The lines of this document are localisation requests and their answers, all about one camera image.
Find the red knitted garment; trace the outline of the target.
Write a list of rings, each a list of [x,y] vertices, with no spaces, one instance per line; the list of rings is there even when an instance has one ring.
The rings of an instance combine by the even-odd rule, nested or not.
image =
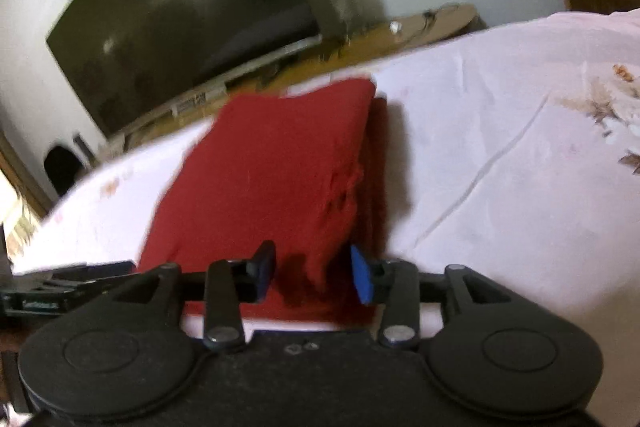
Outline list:
[[[387,105],[366,77],[235,98],[157,205],[139,270],[175,262],[201,272],[271,242],[267,296],[243,317],[368,324],[350,253],[382,253],[386,145]]]

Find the pink floral bed sheet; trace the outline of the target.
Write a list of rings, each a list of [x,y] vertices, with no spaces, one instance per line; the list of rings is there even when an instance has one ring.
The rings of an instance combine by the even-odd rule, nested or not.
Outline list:
[[[599,343],[639,421],[639,14],[564,12],[364,66],[388,104],[386,253],[457,263]]]

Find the black round object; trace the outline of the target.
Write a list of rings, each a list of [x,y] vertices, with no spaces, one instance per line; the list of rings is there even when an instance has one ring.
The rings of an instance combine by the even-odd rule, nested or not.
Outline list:
[[[53,145],[43,159],[43,168],[58,196],[63,197],[86,173],[78,156],[62,144]]]

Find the wooden TV cabinet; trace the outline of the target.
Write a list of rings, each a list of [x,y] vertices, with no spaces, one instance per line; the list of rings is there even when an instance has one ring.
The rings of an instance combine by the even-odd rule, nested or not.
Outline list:
[[[319,42],[253,70],[239,68],[227,72],[152,110],[114,135],[101,146],[98,159],[104,162],[124,155],[195,121],[212,117],[230,98],[242,93],[278,93],[314,77],[431,46],[486,27],[474,5],[449,3],[375,24],[349,40],[338,37]]]

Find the large black television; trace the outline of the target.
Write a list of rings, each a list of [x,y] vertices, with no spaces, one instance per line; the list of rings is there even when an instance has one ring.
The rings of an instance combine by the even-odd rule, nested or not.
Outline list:
[[[72,0],[47,44],[112,135],[218,75],[319,35],[307,0]]]

